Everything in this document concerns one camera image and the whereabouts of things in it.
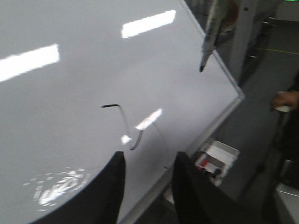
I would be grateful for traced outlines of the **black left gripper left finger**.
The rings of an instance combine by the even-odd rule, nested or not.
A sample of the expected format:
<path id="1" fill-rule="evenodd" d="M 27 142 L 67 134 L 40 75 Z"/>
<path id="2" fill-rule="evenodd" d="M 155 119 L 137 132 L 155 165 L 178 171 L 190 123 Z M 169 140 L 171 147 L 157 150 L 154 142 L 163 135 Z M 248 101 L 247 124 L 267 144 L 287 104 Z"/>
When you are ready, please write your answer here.
<path id="1" fill-rule="evenodd" d="M 124 197 L 126 161 L 114 153 L 103 170 L 75 197 L 35 224 L 115 224 Z"/>

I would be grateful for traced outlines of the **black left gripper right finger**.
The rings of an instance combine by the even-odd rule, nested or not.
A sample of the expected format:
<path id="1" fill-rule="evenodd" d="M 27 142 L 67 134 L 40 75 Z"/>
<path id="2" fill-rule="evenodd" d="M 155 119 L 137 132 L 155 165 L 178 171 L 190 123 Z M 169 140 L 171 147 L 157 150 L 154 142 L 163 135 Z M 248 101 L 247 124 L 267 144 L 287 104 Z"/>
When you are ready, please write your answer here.
<path id="1" fill-rule="evenodd" d="M 172 174 L 172 194 L 181 224 L 295 224 L 297 204 L 290 203 L 297 186 L 294 168 L 274 168 L 254 175 L 234 200 L 215 185 L 215 172 L 207 175 L 185 153 L 178 152 Z"/>

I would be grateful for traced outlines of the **person's hand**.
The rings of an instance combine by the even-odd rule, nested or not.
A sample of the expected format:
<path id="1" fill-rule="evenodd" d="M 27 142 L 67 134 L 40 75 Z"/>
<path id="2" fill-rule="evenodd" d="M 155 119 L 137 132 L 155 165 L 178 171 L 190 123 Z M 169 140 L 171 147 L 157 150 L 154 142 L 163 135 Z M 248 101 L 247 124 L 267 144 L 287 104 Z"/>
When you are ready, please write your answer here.
<path id="1" fill-rule="evenodd" d="M 299 105 L 299 92 L 287 91 L 277 93 L 271 102 L 271 106 L 276 108 L 283 105 L 287 105 L 291 109 L 296 109 Z"/>

